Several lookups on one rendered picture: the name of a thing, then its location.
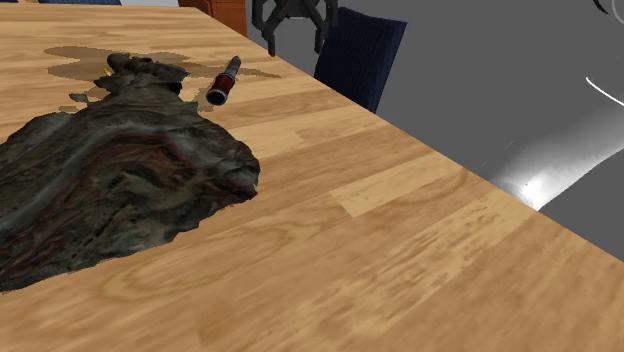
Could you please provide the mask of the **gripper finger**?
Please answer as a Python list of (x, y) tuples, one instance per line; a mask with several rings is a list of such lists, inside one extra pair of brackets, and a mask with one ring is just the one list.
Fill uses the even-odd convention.
[(308, 17), (316, 26), (314, 50), (320, 54), (325, 39), (330, 31), (337, 25), (338, 20), (338, 0), (323, 0), (326, 4), (325, 18), (321, 17), (317, 9), (316, 0), (304, 0), (304, 7)]
[(275, 30), (286, 18), (289, 0), (274, 0), (275, 7), (266, 21), (263, 20), (264, 4), (269, 0), (252, 0), (252, 25), (261, 32), (267, 42), (268, 54), (275, 56)]

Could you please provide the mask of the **brown wooden cabinet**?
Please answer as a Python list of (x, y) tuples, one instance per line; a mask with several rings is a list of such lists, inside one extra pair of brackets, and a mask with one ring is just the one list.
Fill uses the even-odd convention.
[(197, 8), (242, 36), (247, 36), (245, 0), (178, 0), (178, 5)]

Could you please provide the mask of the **wooden table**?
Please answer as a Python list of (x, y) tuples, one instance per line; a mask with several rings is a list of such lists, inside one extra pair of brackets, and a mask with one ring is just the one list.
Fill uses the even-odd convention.
[(190, 61), (258, 195), (0, 295), (0, 352), (624, 352), (624, 262), (192, 8), (0, 4), (0, 141), (112, 50)]

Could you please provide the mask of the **dark blue chair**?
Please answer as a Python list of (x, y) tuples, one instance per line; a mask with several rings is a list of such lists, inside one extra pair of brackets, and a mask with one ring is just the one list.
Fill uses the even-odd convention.
[(319, 54), (314, 78), (375, 113), (407, 23), (337, 9), (337, 25)]
[(122, 5), (120, 0), (38, 0), (38, 2), (42, 4)]

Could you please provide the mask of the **red and black flashlight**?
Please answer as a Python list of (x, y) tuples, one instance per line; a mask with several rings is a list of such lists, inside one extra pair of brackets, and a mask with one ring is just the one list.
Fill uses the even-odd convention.
[(206, 100), (208, 103), (221, 106), (228, 99), (229, 92), (235, 85), (236, 76), (241, 66), (239, 56), (234, 56), (228, 63), (226, 69), (215, 77), (215, 80), (206, 92)]

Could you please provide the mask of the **dark crumpled cloth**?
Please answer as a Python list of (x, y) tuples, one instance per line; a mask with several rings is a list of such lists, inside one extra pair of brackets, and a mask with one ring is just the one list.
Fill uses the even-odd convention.
[(106, 92), (0, 143), (0, 292), (167, 244), (256, 195), (260, 163), (180, 96), (182, 67), (113, 53)]

